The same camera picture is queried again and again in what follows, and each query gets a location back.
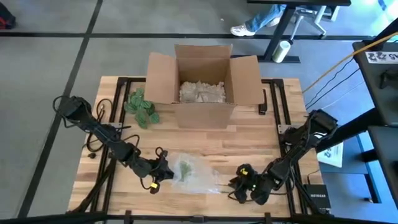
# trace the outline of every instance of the black bag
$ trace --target black bag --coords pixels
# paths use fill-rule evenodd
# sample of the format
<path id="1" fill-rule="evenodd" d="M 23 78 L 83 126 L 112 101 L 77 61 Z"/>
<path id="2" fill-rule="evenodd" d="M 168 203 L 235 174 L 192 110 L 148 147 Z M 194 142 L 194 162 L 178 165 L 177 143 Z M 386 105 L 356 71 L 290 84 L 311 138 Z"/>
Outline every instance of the black bag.
<path id="1" fill-rule="evenodd" d="M 15 24 L 15 16 L 0 2 L 0 29 L 12 29 Z"/>

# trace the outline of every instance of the black floor stripe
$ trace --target black floor stripe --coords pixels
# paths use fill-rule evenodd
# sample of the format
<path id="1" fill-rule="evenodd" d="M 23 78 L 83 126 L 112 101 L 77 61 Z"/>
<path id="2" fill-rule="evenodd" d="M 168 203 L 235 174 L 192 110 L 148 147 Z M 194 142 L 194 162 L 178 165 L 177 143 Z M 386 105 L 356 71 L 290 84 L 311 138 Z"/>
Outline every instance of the black floor stripe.
<path id="1" fill-rule="evenodd" d="M 102 0 L 98 0 L 97 4 L 95 6 L 93 15 L 91 17 L 89 26 L 86 31 L 87 34 L 90 34 L 93 31 L 95 22 L 97 20 L 98 14 L 101 9 L 101 5 L 102 5 Z M 73 64 L 67 84 L 63 91 L 63 95 L 68 96 L 72 92 L 72 88 L 73 88 L 73 85 L 75 84 L 75 80 L 76 80 L 76 77 L 77 77 L 77 74 L 78 74 L 78 71 L 79 71 L 79 68 L 81 65 L 81 61 L 83 60 L 83 56 L 86 52 L 89 39 L 90 38 L 86 35 L 86 37 L 83 39 L 83 41 L 80 45 L 80 49 L 76 56 L 75 63 Z M 39 158 L 39 161 L 35 168 L 35 172 L 33 174 L 32 179 L 30 180 L 30 184 L 29 184 L 29 187 L 25 194 L 25 198 L 24 198 L 21 208 L 19 210 L 18 218 L 25 218 L 25 217 L 27 217 L 27 215 L 29 213 L 30 206 L 32 205 L 33 199 L 35 197 L 37 187 L 40 184 L 40 179 L 42 178 L 42 174 L 45 169 L 47 160 L 49 158 L 51 148 L 54 144 L 55 137 L 57 136 L 60 124 L 61 124 L 61 117 L 57 115 L 57 116 L 55 116 L 55 119 L 53 120 L 53 123 L 51 124 L 50 131 L 49 131 L 49 134 L 47 135 L 47 139 L 46 139 L 44 147 L 42 149 L 42 153 L 40 154 L 40 158 Z"/>
<path id="2" fill-rule="evenodd" d="M 89 38 L 154 38 L 154 39 L 264 39 L 270 40 L 273 35 L 257 34 L 252 37 L 236 37 L 232 34 L 149 34 L 149 33 L 56 33 L 56 32 L 0 32 L 0 37 L 89 37 Z M 322 40 L 373 40 L 368 35 L 328 35 Z M 290 35 L 283 35 L 282 39 L 290 39 Z M 321 40 L 319 35 L 296 35 L 295 40 Z"/>

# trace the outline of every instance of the jeans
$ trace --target jeans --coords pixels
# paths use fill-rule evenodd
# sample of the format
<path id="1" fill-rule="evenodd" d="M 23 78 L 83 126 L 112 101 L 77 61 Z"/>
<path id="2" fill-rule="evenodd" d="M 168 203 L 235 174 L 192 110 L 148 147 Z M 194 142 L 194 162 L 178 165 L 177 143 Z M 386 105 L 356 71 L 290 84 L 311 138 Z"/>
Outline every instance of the jeans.
<path id="1" fill-rule="evenodd" d="M 261 27 L 267 25 L 271 20 L 282 15 L 286 5 L 284 4 L 273 4 L 269 12 L 260 12 L 252 19 L 245 22 L 246 28 L 250 32 L 257 32 Z"/>

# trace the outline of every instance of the white cylinder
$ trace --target white cylinder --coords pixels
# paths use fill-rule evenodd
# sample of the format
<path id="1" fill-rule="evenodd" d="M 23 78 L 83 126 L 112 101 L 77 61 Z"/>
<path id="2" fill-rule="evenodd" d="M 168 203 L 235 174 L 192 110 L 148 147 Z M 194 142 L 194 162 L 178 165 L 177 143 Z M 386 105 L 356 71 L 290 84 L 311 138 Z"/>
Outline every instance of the white cylinder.
<path id="1" fill-rule="evenodd" d="M 287 55 L 287 52 L 289 52 L 290 46 L 291 45 L 288 41 L 281 41 L 272 56 L 274 62 L 281 63 Z"/>

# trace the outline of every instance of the cardboard box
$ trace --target cardboard box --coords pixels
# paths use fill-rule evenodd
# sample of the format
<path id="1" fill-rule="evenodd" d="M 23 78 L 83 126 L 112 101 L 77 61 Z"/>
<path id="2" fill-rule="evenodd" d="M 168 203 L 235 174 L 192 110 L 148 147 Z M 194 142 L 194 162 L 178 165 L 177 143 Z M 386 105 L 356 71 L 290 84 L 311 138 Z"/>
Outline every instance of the cardboard box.
<path id="1" fill-rule="evenodd" d="M 232 46 L 176 45 L 173 58 L 151 53 L 145 100 L 174 106 L 180 128 L 226 128 L 236 105 L 264 102 L 256 56 L 230 58 Z M 183 82 L 224 82 L 226 103 L 179 102 Z"/>

